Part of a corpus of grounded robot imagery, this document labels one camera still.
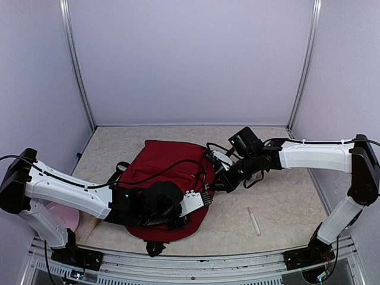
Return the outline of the dark red student backpack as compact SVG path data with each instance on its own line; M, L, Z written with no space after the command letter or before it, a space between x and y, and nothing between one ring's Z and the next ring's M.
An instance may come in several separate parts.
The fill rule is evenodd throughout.
M147 140L132 163L118 163L109 179L112 200L108 223L125 226L133 236L146 243L151 257L165 245L194 234L206 217L208 206L188 215L191 222L169 230L168 222L181 214L180 202L186 191L214 194L207 186L215 178L213 165L205 159L206 148L188 142Z

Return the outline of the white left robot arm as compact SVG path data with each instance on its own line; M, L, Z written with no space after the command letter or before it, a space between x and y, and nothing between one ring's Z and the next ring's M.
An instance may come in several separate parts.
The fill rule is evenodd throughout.
M101 221L140 230L180 230L191 221L201 202L200 194L186 189L173 178L159 179L156 174L144 186L142 182L121 179L104 184L90 183L55 171L37 159L32 148L21 154L9 154L11 160L1 182L1 209L22 217L54 253L70 264L83 258L75 233L58 222L42 204L55 202L87 213Z

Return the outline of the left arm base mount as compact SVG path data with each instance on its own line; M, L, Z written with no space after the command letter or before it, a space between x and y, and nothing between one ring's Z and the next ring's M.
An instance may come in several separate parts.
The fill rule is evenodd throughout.
M75 233L67 228L68 240L62 249L52 249L51 259L63 264L80 267L84 270L99 271L103 261L103 253L76 245Z

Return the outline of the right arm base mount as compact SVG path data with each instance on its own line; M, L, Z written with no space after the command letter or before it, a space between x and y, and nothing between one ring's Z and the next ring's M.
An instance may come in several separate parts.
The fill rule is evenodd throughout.
M283 253L287 270L295 270L335 259L331 242L324 243L317 238L318 230L321 226L322 223L313 232L306 247L288 250Z

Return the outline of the pink capped pen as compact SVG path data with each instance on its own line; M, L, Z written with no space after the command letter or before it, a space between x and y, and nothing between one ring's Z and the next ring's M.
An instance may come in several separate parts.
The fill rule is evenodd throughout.
M248 210L249 216L251 218L251 222L253 224L253 227L255 229L256 235L261 236L261 231L259 229L259 225L258 225L258 222L257 222L255 216L254 216L254 212L252 211L252 208L248 207L247 210Z

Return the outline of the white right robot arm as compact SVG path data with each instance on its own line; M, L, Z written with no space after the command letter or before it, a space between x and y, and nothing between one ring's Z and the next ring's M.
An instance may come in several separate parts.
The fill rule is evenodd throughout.
M207 150L205 157L215 167L213 187L232 192L257 173L283 169L324 169L351 175L346 196L321 223L303 251L304 259L317 263L327 253L327 246L354 223L365 207L379 197L379 161L373 151L374 141L358 134L352 140L307 141L289 138L259 139L249 127L229 138L232 149L226 154Z

